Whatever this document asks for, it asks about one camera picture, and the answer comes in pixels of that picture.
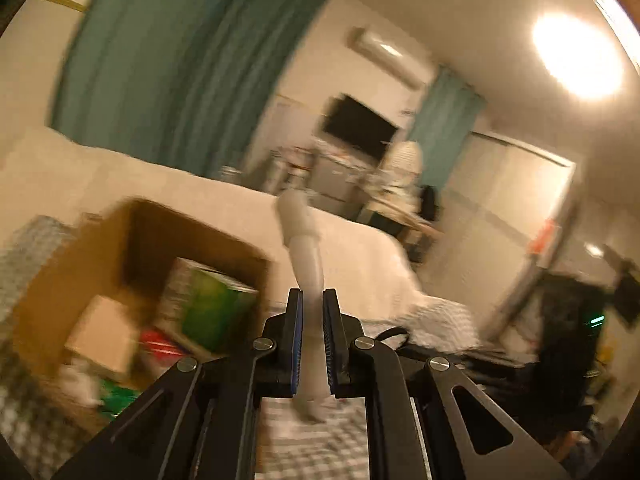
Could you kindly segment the white plastic bottle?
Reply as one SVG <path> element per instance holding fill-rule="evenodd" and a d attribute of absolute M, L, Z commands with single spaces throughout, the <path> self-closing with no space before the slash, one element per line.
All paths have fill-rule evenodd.
<path fill-rule="evenodd" d="M 283 244 L 288 248 L 293 273 L 304 296 L 302 356 L 294 405 L 302 419 L 324 422 L 331 393 L 323 336 L 320 234 L 303 190 L 284 191 L 277 200 L 277 213 Z"/>

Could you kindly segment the green foil packet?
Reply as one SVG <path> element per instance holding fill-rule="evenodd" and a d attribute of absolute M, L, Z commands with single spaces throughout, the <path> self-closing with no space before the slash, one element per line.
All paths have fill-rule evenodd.
<path fill-rule="evenodd" d="M 137 400 L 138 396 L 140 396 L 138 390 L 123 387 L 109 379 L 102 379 L 100 381 L 100 412 L 109 419 L 113 419 Z"/>

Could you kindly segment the checkered bed sheet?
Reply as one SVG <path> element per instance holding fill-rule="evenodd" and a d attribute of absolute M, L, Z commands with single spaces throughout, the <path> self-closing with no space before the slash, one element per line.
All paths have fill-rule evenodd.
<path fill-rule="evenodd" d="M 1 245 L 1 434 L 36 479 L 51 478 L 89 436 L 44 397 L 12 350 L 9 316 L 37 272 L 72 237 L 69 226 L 39 216 Z M 405 327 L 415 344 L 446 353 L 469 350 L 480 343 L 469 309 L 444 298 L 420 295 L 405 315 L 363 323 L 369 336 L 393 326 Z M 362 400 L 329 400 L 324 406 L 328 411 L 325 422 L 305 424 L 291 401 L 265 402 L 272 437 L 260 478 L 368 478 Z"/>

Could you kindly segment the green white medicine box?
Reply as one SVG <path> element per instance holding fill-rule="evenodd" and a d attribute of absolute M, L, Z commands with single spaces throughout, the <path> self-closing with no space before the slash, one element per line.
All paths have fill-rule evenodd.
<path fill-rule="evenodd" d="M 258 290 L 204 264 L 178 258 L 154 326 L 201 361 L 227 351 L 232 334 L 256 306 Z"/>

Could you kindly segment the brown cardboard box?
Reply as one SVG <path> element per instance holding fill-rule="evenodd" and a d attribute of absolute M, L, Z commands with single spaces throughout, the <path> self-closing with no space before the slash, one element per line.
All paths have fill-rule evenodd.
<path fill-rule="evenodd" d="M 132 198 L 102 216 L 87 216 L 32 279 L 12 314 L 12 347 L 44 397 L 88 434 L 107 424 L 58 385 L 65 343 L 96 295 L 125 307 L 137 328 L 151 326 L 170 270 L 190 259 L 257 289 L 257 304 L 227 340 L 230 348 L 257 336 L 267 313 L 272 263 L 257 247 L 161 204 Z"/>

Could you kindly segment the white louvered wardrobe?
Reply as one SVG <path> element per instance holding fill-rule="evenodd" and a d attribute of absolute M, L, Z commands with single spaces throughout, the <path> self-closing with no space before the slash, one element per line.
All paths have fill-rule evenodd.
<path fill-rule="evenodd" d="M 420 269 L 432 296 L 463 304 L 480 330 L 553 242 L 574 162 L 504 136 L 473 132 L 439 193 L 442 237 Z"/>

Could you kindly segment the wooden dressing table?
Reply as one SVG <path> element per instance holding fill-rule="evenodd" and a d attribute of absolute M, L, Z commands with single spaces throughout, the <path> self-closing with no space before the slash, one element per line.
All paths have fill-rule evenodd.
<path fill-rule="evenodd" d="M 431 222 L 422 219 L 408 205 L 391 202 L 382 194 L 362 192 L 367 196 L 367 200 L 357 216 L 358 223 L 369 224 L 374 214 L 393 220 L 402 225 L 397 239 L 404 245 L 411 245 L 422 237 L 438 240 L 444 236 L 444 232 L 436 229 Z"/>

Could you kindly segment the white vanity mirror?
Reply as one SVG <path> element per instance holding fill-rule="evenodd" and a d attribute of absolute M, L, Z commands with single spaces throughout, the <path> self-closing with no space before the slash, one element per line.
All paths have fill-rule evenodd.
<path fill-rule="evenodd" d="M 416 141 L 395 142 L 387 150 L 381 165 L 383 188 L 413 196 L 423 171 L 423 154 Z"/>

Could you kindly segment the cream quilted blanket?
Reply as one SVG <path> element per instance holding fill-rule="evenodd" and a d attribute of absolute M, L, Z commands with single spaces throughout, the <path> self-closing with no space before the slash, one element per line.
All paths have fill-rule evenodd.
<path fill-rule="evenodd" d="M 274 196 L 226 182 L 87 148 L 47 127 L 1 140 L 1 236 L 38 214 L 72 226 L 142 197 L 259 248 L 272 262 L 268 300 L 284 300 L 296 283 L 282 243 Z M 370 226 L 315 210 L 324 284 L 343 312 L 363 320 L 405 315 L 427 304 L 397 240 Z"/>

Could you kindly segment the teal curtain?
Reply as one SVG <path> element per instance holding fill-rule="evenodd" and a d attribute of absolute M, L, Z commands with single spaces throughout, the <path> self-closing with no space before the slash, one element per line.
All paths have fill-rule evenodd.
<path fill-rule="evenodd" d="M 326 0 L 91 0 L 51 125 L 79 144 L 216 178 L 235 166 Z"/>
<path fill-rule="evenodd" d="M 425 93 L 414 115 L 408 139 L 419 144 L 422 153 L 421 186 L 440 190 L 447 182 L 486 100 L 446 66 Z"/>

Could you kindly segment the round ceiling light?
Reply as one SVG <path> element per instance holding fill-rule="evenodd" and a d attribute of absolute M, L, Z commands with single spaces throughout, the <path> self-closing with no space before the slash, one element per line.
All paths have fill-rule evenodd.
<path fill-rule="evenodd" d="M 622 90 L 620 47 L 601 27 L 573 14 L 544 12 L 530 36 L 549 75 L 575 98 L 599 102 Z"/>

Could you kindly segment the black wall television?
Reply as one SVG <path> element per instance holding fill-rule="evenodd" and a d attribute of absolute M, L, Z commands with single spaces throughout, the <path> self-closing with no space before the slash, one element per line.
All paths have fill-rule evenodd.
<path fill-rule="evenodd" d="M 322 131 L 380 162 L 398 127 L 347 94 L 333 99 Z"/>

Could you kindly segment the wall air conditioner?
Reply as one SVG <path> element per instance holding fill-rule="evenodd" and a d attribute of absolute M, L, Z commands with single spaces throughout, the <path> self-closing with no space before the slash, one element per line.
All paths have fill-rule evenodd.
<path fill-rule="evenodd" d="M 405 86 L 416 90 L 427 84 L 426 66 L 418 58 L 401 51 L 370 28 L 355 27 L 348 44 Z"/>

